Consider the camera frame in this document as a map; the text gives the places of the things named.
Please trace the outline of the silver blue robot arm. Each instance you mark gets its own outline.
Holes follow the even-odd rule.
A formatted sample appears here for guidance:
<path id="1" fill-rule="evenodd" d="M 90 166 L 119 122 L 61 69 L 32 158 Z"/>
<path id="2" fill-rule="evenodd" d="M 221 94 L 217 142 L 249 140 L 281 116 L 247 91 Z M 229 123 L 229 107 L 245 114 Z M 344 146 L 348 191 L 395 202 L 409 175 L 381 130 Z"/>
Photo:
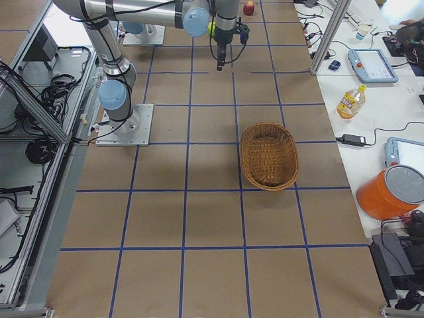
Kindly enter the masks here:
<path id="1" fill-rule="evenodd" d="M 106 80 L 98 98 L 117 134 L 135 133 L 141 120 L 131 101 L 136 71 L 122 54 L 112 21 L 174 27 L 192 37 L 208 34 L 217 44 L 212 55 L 217 70 L 228 64 L 227 46 L 233 36 L 239 35 L 241 44 L 246 44 L 250 32 L 238 15 L 238 1 L 55 1 L 55 5 L 83 23 L 103 63 Z"/>

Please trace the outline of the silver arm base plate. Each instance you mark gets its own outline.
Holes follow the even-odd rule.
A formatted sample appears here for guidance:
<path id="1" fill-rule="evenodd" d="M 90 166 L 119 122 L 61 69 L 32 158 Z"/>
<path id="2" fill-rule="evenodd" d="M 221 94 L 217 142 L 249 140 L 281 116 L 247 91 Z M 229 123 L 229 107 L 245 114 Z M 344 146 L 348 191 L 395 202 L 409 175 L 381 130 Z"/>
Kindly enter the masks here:
<path id="1" fill-rule="evenodd" d="M 105 110 L 103 119 L 109 123 L 99 129 L 95 139 L 97 146 L 148 146 L 154 104 L 135 104 L 132 106 L 132 114 L 122 122 L 109 118 L 113 111 Z"/>

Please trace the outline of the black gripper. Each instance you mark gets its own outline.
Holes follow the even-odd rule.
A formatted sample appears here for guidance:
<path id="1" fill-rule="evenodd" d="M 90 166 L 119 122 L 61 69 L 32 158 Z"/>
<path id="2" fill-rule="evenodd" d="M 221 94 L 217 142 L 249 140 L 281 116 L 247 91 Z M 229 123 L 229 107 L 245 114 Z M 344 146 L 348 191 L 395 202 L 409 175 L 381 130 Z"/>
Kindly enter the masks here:
<path id="1" fill-rule="evenodd" d="M 221 66 L 225 65 L 227 57 L 227 45 L 218 44 L 217 45 L 217 70 L 221 71 Z"/>

